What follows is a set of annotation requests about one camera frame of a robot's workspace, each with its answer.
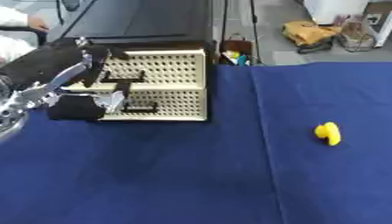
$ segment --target blue fabric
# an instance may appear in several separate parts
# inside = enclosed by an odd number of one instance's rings
[[[392,64],[252,68],[284,223],[392,221]],[[336,122],[343,142],[313,135]]]
[[[50,122],[0,146],[0,223],[281,224],[247,68],[219,67],[212,121]]]

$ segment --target drawer handle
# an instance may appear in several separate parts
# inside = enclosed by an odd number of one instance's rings
[[[140,71],[137,78],[132,79],[112,79],[110,78],[111,72],[106,72],[105,76],[101,79],[101,83],[135,83],[145,82],[145,71]]]
[[[158,112],[158,103],[155,101],[151,101],[146,105],[146,107],[132,108],[130,104],[127,102],[124,104],[124,108],[122,109],[125,114],[136,114],[136,113],[151,113],[156,114]]]

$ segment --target beige drawer unit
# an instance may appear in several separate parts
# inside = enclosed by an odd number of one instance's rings
[[[110,95],[118,81],[131,81],[120,111],[102,121],[205,121],[207,76],[205,51],[127,52],[128,61],[107,59],[97,82],[64,88],[73,93]]]

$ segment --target black chair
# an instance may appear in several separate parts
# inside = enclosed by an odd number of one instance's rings
[[[0,31],[6,32],[33,32],[37,35],[38,45],[42,46],[46,43],[47,33],[44,31],[38,31],[30,27],[16,27],[16,26],[0,26]]]

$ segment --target white sleeve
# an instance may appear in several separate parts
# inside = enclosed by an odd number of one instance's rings
[[[27,26],[28,15],[11,8],[0,6],[0,25]]]

